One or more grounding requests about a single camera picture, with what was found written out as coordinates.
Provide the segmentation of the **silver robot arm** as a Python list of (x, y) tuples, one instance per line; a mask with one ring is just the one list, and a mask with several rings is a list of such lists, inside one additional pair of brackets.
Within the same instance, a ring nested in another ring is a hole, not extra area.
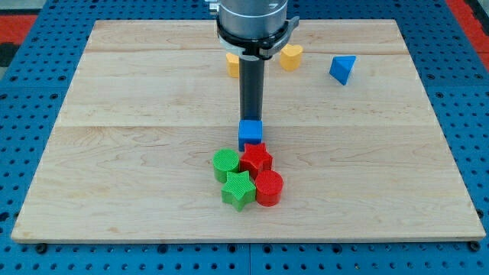
[(287, 18), (287, 0), (206, 0), (217, 35), (229, 53), (247, 61), (269, 60), (290, 40), (300, 18)]

